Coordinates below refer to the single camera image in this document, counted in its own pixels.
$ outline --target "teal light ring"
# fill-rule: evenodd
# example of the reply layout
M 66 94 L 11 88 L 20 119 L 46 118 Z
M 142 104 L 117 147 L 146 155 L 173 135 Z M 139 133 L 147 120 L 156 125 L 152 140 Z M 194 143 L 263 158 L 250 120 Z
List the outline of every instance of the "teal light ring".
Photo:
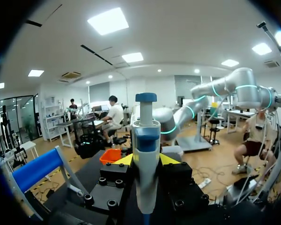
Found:
M 270 95 L 270 103 L 268 104 L 267 108 L 265 108 L 264 110 L 268 109 L 271 106 L 271 104 L 272 104 L 272 94 L 271 94 L 271 91 L 268 88 L 266 88 L 266 89 L 267 89 L 267 91 L 268 91 L 268 93 Z
M 172 133 L 174 130 L 176 130 L 176 128 L 177 128 L 177 126 L 175 125 L 175 127 L 174 127 L 172 130 L 165 131 L 165 132 L 160 132 L 160 134 L 162 134 L 162 135 L 170 134 L 170 133 Z
M 197 98 L 197 99 L 194 99 L 193 101 L 194 101 L 194 102 L 197 102 L 197 101 L 200 101 L 201 99 L 203 99 L 203 98 L 205 98 L 205 97 L 206 97 L 206 95 L 203 95 L 202 97 Z
M 216 93 L 215 88 L 214 88 L 214 85 L 212 85 L 212 89 L 214 90 L 214 93 L 215 93 L 218 97 L 221 97 L 218 93 Z
M 188 108 L 192 112 L 192 119 L 194 119 L 195 118 L 195 113 L 193 112 L 192 108 L 187 106 L 187 105 L 185 105 L 185 107 Z
M 238 86 L 235 88 L 235 90 L 239 89 L 239 88 L 248 88 L 248 87 L 251 87 L 251 88 L 257 88 L 256 85 L 252 85 L 252 84 L 247 84 L 247 85 L 241 85 L 241 86 Z

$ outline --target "power strip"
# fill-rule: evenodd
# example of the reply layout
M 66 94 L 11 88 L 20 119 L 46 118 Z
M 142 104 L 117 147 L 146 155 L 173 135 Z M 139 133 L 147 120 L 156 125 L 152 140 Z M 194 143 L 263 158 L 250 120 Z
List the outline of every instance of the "power strip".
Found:
M 209 178 L 205 178 L 204 181 L 202 183 L 200 183 L 198 186 L 199 188 L 204 188 L 206 185 L 208 185 L 211 182 L 211 180 Z

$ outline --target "yellow triangle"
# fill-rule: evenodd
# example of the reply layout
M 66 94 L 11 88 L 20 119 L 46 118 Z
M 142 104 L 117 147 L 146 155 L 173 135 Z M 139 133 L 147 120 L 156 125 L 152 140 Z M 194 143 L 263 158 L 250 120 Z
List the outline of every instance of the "yellow triangle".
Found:
M 130 166 L 131 163 L 132 163 L 132 155 L 133 155 L 133 154 L 130 154 L 130 155 L 128 155 L 128 156 L 126 156 L 126 157 L 124 157 L 124 158 L 122 158 L 122 159 L 119 159 L 118 161 L 114 162 L 113 164 L 120 164 L 120 163 L 123 163 L 123 164 L 125 164 L 125 165 Z
M 166 164 L 169 164 L 169 163 L 172 163 L 172 164 L 179 164 L 180 162 L 160 153 L 160 159 L 161 159 L 161 162 L 163 165 L 166 165 Z

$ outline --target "computer monitor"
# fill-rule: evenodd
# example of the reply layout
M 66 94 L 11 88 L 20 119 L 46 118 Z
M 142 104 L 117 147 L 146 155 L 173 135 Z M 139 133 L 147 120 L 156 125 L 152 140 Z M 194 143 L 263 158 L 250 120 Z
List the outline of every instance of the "computer monitor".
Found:
M 93 112 L 98 112 L 98 111 L 102 111 L 101 106 L 100 105 L 99 106 L 94 106 L 93 107 Z
M 109 111 L 109 108 L 107 105 L 102 105 L 101 109 L 102 109 L 102 111 Z

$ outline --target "blue padded bar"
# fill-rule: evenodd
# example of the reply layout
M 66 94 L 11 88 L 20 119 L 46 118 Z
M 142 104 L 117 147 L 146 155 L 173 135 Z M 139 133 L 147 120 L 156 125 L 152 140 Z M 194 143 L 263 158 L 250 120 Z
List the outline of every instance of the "blue padded bar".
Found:
M 13 172 L 13 177 L 24 193 L 58 166 L 63 165 L 56 149 L 37 157 Z

